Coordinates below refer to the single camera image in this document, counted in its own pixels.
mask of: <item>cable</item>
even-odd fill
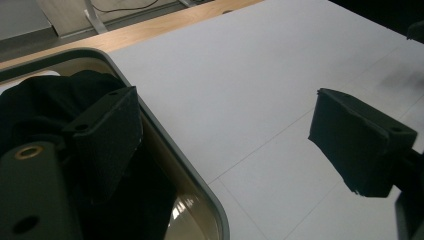
[[[148,7],[150,7],[150,6],[152,6],[152,5],[154,5],[155,3],[157,3],[159,0],[155,0],[154,2],[152,2],[152,3],[150,3],[149,5],[147,5],[147,6],[144,6],[144,7],[138,7],[138,8],[118,8],[118,9],[114,9],[114,10],[101,10],[101,9],[98,9],[96,6],[94,6],[94,4],[92,4],[93,5],[93,8],[94,9],[96,9],[97,11],[99,11],[99,12],[103,12],[103,13],[111,13],[111,12],[118,12],[118,11],[131,11],[131,10],[141,10],[141,9],[146,9],[146,8],[148,8]]]

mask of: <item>gray tray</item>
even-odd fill
[[[110,73],[130,86],[109,56],[95,49],[81,48],[0,70],[0,88],[50,71],[69,76],[82,70]],[[165,239],[230,239],[227,216],[219,200],[140,97],[139,104],[144,144],[178,192]]]

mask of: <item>white tabletop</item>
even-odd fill
[[[307,137],[319,88],[424,133],[422,44],[329,1],[266,0],[110,56],[218,196],[231,239],[397,239],[399,191],[351,193]]]

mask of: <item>screw hole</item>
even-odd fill
[[[37,216],[29,216],[21,221],[17,222],[15,226],[13,227],[13,233],[14,234],[23,234],[31,229],[33,229],[35,226],[37,226],[39,222],[39,218]]]
[[[392,127],[391,128],[393,132],[402,132],[402,129],[398,128],[398,127]]]
[[[76,126],[75,127],[75,130],[77,130],[77,131],[84,131],[84,130],[87,130],[87,128],[88,128],[88,125],[87,124],[81,124],[81,125]]]

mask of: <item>black cloth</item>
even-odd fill
[[[69,77],[32,77],[4,91],[0,96],[0,156],[33,141],[64,144],[61,130],[67,124],[102,96],[122,87],[122,81],[112,75],[82,71]],[[143,145],[108,202],[93,205],[81,189],[84,186],[77,184],[71,196],[84,239],[163,239],[176,189]]]
[[[61,130],[103,95],[125,87],[110,74],[37,76],[0,96],[0,156],[34,141],[60,143]]]

